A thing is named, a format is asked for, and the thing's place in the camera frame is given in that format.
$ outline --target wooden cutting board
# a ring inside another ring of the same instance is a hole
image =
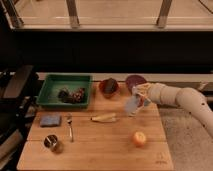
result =
[[[75,111],[46,111],[37,113],[18,163],[18,170],[70,170],[70,171],[171,171],[171,160],[161,118],[155,104],[128,117],[124,111],[130,97],[124,83],[119,83],[119,92],[111,99],[105,99],[93,83],[91,101],[87,109]],[[115,112],[118,121],[96,123],[91,116]],[[59,113],[60,127],[41,128],[40,118],[46,114]],[[73,116],[74,142],[69,141],[69,127],[66,116]],[[137,148],[132,142],[135,131],[143,131],[147,144]],[[60,151],[53,153],[43,145],[49,134],[57,135]]]

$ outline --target green plastic tray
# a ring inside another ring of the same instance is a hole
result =
[[[42,107],[51,108],[86,108],[90,100],[92,76],[90,75],[57,75],[49,74],[46,76],[37,104]],[[78,88],[85,88],[85,97],[82,103],[63,103],[58,98],[58,93],[62,88],[67,88],[70,92]]]

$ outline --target metal cup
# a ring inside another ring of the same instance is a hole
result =
[[[44,146],[49,148],[51,151],[55,151],[57,149],[59,142],[56,135],[48,135],[44,139]]]

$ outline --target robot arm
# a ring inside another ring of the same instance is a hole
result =
[[[205,97],[193,88],[177,88],[165,84],[141,84],[136,86],[139,95],[150,101],[175,107],[181,107],[194,116],[213,137],[213,112]]]

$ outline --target fork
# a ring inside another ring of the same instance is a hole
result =
[[[70,141],[71,141],[71,142],[74,142],[73,130],[72,130],[72,115],[71,115],[71,114],[69,114],[69,115],[67,116],[67,123],[68,123],[68,125],[69,125],[69,127],[70,127]]]

